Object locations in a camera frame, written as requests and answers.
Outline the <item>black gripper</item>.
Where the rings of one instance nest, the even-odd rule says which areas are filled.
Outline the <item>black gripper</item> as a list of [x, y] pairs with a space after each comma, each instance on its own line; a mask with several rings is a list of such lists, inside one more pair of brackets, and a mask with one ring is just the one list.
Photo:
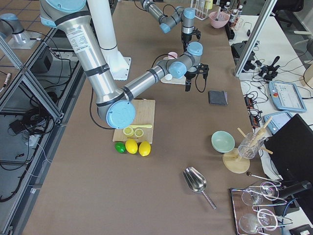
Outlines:
[[181, 33], [181, 41], [184, 46], [187, 46], [192, 39], [192, 33]]
[[198, 69], [196, 67], [190, 68], [186, 74], [184, 75], [186, 80], [185, 80], [185, 91], [189, 92], [192, 86], [192, 80], [193, 78], [196, 77], [198, 74]]

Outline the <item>third grey robot base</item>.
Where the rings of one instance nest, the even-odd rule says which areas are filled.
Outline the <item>third grey robot base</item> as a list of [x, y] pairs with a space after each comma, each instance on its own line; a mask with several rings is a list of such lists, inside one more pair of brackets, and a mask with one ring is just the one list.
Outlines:
[[30, 34], [26, 32], [18, 17], [13, 13], [5, 13], [0, 16], [0, 37], [7, 39], [12, 36], [8, 44], [13, 49], [32, 49], [35, 41], [30, 40]]

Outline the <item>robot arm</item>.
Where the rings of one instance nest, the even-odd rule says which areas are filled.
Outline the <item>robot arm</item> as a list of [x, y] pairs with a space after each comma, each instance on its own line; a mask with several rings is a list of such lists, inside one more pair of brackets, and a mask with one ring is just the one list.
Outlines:
[[181, 41], [184, 51], [192, 39], [194, 34], [194, 19], [195, 9], [191, 7], [178, 6], [174, 8], [172, 15], [166, 15], [153, 0], [141, 0], [140, 1], [143, 10], [149, 12], [159, 23], [160, 29], [163, 33], [169, 33], [177, 24], [181, 23]]
[[151, 0], [141, 2], [144, 11], [159, 22], [163, 32], [182, 24], [184, 52], [177, 59], [161, 60], [143, 75], [122, 88], [116, 86], [114, 75], [129, 66], [117, 49], [110, 4], [106, 0], [42, 0], [43, 25], [63, 31], [78, 57], [95, 93], [99, 117], [115, 129], [129, 126], [135, 118], [132, 100], [170, 74], [181, 78], [200, 65], [203, 46], [193, 42], [195, 10], [177, 7], [166, 16]]

